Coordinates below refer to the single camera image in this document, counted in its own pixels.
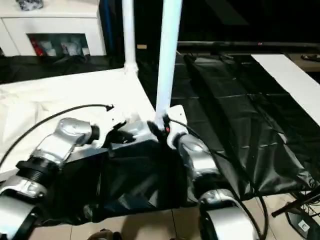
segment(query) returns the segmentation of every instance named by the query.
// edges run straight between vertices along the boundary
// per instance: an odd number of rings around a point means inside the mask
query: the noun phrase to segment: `red object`
[[[31,44],[33,46],[33,49],[35,51],[35,54],[37,56],[43,56],[44,55],[44,52],[42,51],[41,47],[39,47],[39,45],[37,44],[36,40],[34,40],[33,38],[30,40],[31,41]]]

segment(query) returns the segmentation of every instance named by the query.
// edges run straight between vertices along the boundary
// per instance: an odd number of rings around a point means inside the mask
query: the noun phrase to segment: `black fabric cover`
[[[138,65],[140,82],[155,106],[158,66],[145,61]],[[116,67],[106,57],[2,58],[0,83]],[[230,159],[215,156],[225,176],[218,185],[229,187],[229,182],[242,200],[255,196],[248,178],[263,195],[310,190],[318,184],[319,126],[251,56],[178,55],[171,104],[183,105],[188,125],[212,150]],[[182,161],[161,143],[68,163],[42,206],[43,225],[80,225],[192,205]]]

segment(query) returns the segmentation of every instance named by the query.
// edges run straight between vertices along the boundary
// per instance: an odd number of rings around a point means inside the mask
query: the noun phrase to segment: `white table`
[[[137,75],[125,73],[122,68],[0,85],[0,158],[36,122],[85,104],[114,105],[129,122],[155,118]],[[101,128],[110,121],[103,107],[79,109],[49,121],[16,146],[0,169],[0,181],[14,174],[17,162],[27,160],[32,150],[65,117],[90,121]]]

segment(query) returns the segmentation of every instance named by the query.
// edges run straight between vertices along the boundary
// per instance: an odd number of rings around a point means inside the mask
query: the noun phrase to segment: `black wire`
[[[32,126],[31,128],[29,128],[24,134],[22,134],[17,140],[15,140],[15,142],[9,147],[9,149],[5,152],[5,154],[3,155],[1,161],[0,161],[0,169],[1,166],[4,164],[6,158],[8,157],[8,155],[11,153],[11,151],[16,147],[16,145],[22,140],[24,139],[28,134],[30,134],[33,130],[35,130],[37,127],[39,127],[40,125],[50,121],[51,119],[54,119],[55,117],[58,117],[62,114],[77,110],[77,109],[83,109],[83,108],[90,108],[90,107],[104,107],[106,108],[106,111],[109,111],[110,109],[113,108],[113,106],[109,106],[109,105],[105,105],[105,104],[86,104],[86,105],[80,105],[80,106],[75,106],[75,107],[71,107],[68,108],[66,110],[60,111],[54,115],[51,115],[39,122],[37,122],[34,126]]]
[[[181,126],[184,126],[185,128],[188,129],[188,131],[194,135],[196,138],[199,138],[206,146],[207,148],[209,149],[210,153],[212,155],[218,155],[220,156],[221,158],[224,158],[226,160],[228,160],[229,162],[233,163],[234,161],[231,161],[230,158],[228,158],[227,156],[215,151],[215,150],[212,150],[209,148],[209,145],[205,143],[205,141],[200,137],[200,135],[195,131],[193,130],[191,127],[187,126],[186,124],[180,122],[180,121],[177,121],[177,120],[174,120],[174,119],[171,119],[169,118],[168,116],[166,116],[167,119],[169,119],[170,121],[174,122],[174,123],[177,123],[177,124],[180,124]],[[267,238],[267,234],[268,234],[268,229],[269,229],[269,214],[268,214],[268,209],[267,209],[267,206],[266,206],[266,202],[264,201],[261,193],[259,192],[257,186],[253,183],[253,181],[251,180],[251,178],[249,177],[248,173],[243,169],[243,166],[242,167],[242,170],[243,172],[245,173],[246,177],[247,177],[247,180],[249,181],[249,184],[253,187],[254,191],[255,191],[255,194],[257,195],[257,197],[259,198],[260,202],[261,202],[261,205],[262,205],[262,210],[263,210],[263,215],[264,215],[264,227],[263,227],[263,233],[261,234],[261,231],[260,231],[260,228],[257,224],[257,221],[255,220],[255,218],[253,217],[253,215],[251,214],[251,212],[248,210],[248,208],[245,206],[245,204],[239,199],[239,203],[241,205],[241,207],[244,209],[245,213],[248,215],[248,217],[250,218],[252,224],[254,225],[257,233],[258,233],[258,236],[259,236],[259,239],[260,240],[265,240]]]

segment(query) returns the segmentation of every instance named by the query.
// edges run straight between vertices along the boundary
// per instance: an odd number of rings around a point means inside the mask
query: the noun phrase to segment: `white pipe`
[[[124,55],[126,70],[137,71],[134,0],[122,0]]]
[[[170,107],[174,80],[182,0],[164,0],[155,122],[163,129],[163,115]]]

